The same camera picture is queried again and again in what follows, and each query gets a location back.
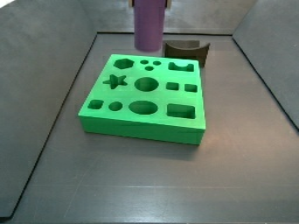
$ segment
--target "circular hole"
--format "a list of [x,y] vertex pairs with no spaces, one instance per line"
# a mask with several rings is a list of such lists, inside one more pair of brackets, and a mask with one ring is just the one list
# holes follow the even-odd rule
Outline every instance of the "circular hole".
[[129,106],[129,110],[138,115],[150,115],[156,112],[157,106],[150,101],[133,101]]
[[153,71],[154,68],[153,68],[152,66],[146,66],[146,67],[144,68],[144,70],[146,70],[146,71]]
[[120,101],[113,101],[109,105],[108,108],[112,111],[118,111],[122,108],[122,103]]
[[160,62],[160,61],[154,61],[153,64],[154,64],[156,66],[160,66],[160,65],[161,65],[161,62]]
[[148,60],[142,59],[142,60],[140,61],[140,63],[141,63],[142,65],[145,65],[145,64],[148,63]]
[[144,77],[134,81],[134,88],[142,92],[150,92],[158,87],[158,82],[156,79]]

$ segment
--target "dark brown block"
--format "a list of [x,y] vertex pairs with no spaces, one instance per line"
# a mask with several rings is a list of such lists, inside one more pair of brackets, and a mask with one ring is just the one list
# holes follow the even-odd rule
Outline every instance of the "dark brown block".
[[164,41],[162,56],[173,59],[197,60],[200,67],[204,67],[209,47],[209,43],[200,46],[198,40],[166,40]]

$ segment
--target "green foam block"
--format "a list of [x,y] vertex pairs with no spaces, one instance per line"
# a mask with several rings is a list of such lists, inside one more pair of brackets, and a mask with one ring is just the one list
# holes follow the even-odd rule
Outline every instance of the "green foam block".
[[198,62],[110,55],[78,119],[86,132],[198,144],[205,130]]

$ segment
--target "gray wall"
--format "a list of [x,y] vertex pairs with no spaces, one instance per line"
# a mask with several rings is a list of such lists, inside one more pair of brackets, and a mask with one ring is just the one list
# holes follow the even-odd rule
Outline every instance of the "gray wall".
[[257,0],[233,39],[299,129],[299,1]]
[[14,210],[94,35],[77,0],[0,9],[0,217]]
[[[97,32],[132,32],[126,0],[80,0]],[[172,0],[164,32],[232,34],[256,0]]]

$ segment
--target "purple cylinder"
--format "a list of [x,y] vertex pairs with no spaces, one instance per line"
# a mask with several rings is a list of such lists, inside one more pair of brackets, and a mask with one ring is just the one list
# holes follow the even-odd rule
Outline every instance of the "purple cylinder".
[[165,0],[134,0],[134,48],[158,51],[164,35]]

